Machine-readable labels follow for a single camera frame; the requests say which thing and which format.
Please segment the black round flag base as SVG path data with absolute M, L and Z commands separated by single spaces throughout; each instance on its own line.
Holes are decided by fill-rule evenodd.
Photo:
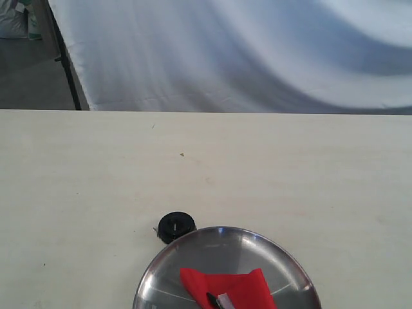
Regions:
M 157 228 L 158 237 L 165 244 L 196 230 L 196 224 L 192 216 L 186 212 L 170 212 L 159 222 Z

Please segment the white backdrop cloth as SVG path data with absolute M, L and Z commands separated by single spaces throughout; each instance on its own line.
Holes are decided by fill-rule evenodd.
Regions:
M 410 1 L 51 1 L 96 111 L 411 113 Z

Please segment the round steel plate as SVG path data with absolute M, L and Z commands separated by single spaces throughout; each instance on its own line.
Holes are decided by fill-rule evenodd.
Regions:
M 180 281 L 180 269 L 204 274 L 248 274 L 260 268 L 278 308 L 320 308 L 316 289 L 283 248 L 237 227 L 207 227 L 162 249 L 145 270 L 133 308 L 199 308 Z

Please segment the red flag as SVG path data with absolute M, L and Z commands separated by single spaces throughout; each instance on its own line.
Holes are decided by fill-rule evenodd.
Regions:
M 204 274 L 181 268 L 180 281 L 201 308 L 214 307 L 208 293 L 216 298 L 223 296 L 233 308 L 277 308 L 260 268 L 248 274 Z

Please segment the white sack in background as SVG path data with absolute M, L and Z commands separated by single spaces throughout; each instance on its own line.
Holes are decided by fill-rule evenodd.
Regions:
M 42 39 L 31 0 L 1 0 L 2 39 Z

